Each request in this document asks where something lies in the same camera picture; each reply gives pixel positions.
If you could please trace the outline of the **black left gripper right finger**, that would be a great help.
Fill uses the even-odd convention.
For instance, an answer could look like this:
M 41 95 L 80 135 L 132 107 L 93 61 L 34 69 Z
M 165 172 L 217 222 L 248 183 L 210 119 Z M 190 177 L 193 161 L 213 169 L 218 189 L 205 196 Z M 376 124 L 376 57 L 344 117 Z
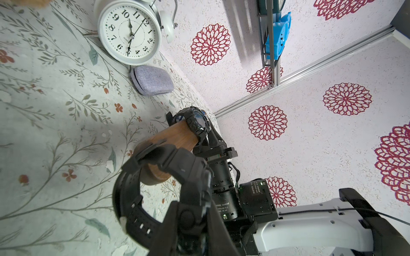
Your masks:
M 207 212 L 208 255 L 239 256 L 214 202 Z

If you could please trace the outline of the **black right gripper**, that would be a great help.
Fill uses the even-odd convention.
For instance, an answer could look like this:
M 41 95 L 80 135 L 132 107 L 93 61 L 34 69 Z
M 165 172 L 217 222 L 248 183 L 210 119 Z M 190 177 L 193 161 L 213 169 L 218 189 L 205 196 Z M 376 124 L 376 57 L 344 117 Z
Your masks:
M 212 200 L 222 220 L 231 221 L 237 218 L 240 206 L 228 164 L 228 160 L 238 156 L 237 151 L 228 147 L 215 129 L 211 129 L 207 138 L 194 147 L 193 153 L 205 159 L 212 170 Z

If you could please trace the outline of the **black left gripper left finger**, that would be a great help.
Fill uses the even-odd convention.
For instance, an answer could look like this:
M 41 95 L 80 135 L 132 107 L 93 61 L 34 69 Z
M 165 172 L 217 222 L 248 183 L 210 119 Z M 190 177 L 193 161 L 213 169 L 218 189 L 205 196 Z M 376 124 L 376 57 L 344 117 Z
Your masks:
M 171 202 L 167 214 L 149 247 L 148 256 L 176 256 L 178 237 L 178 202 Z

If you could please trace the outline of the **black digital watch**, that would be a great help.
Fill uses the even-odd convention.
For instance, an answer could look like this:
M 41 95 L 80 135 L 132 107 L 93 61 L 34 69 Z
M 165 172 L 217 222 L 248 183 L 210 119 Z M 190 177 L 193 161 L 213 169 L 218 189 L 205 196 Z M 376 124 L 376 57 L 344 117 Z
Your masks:
M 197 138 L 197 146 L 209 146 L 208 134 L 211 131 L 211 122 L 205 111 L 198 107 L 186 107 L 175 115 L 166 113 L 165 119 L 173 131 L 186 134 L 191 132 Z
M 171 175 L 148 186 L 142 167 L 157 165 Z M 113 209 L 122 231 L 135 246 L 129 256 L 148 256 L 154 236 L 173 201 L 178 206 L 177 256 L 208 256 L 207 212 L 212 172 L 206 162 L 174 145 L 149 144 L 122 165 L 113 188 Z

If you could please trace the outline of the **wooden watch stand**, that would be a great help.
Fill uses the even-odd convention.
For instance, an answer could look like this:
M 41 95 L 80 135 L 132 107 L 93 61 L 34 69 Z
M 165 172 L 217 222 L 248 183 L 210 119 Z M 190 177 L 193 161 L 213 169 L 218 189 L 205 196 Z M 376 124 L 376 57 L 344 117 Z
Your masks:
M 192 132 L 186 121 L 180 121 L 158 134 L 141 141 L 135 148 L 134 154 L 141 151 L 149 144 L 174 145 L 192 151 L 199 142 L 198 137 Z M 140 181 L 148 186 L 158 185 L 171 178 L 171 175 L 160 171 L 157 165 L 146 164 L 142 167 Z

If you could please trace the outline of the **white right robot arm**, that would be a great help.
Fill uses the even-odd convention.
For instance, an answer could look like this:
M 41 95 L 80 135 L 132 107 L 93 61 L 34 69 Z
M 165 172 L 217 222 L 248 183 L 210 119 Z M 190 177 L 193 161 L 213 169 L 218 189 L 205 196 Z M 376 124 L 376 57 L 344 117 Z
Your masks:
M 354 189 L 338 198 L 290 207 L 293 194 L 281 179 L 239 183 L 232 178 L 237 157 L 211 130 L 193 152 L 211 167 L 213 201 L 242 256 L 260 256 L 283 247 L 332 247 L 335 256 L 407 256 L 409 242 Z

